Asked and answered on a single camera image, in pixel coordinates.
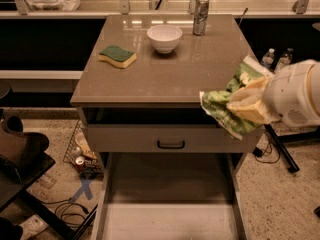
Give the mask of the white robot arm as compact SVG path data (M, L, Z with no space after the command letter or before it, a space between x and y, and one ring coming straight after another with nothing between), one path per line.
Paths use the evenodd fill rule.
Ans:
M320 125L320 63L306 60L285 66L240 88L227 109L258 124L281 121L289 127Z

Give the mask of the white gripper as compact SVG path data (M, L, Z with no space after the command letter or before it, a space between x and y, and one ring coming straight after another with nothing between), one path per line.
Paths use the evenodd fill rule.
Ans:
M269 81L269 76L250 81L232 94L227 109L257 124L280 119L289 127L320 125L319 62L306 60L285 66ZM262 94L268 106L259 99Z

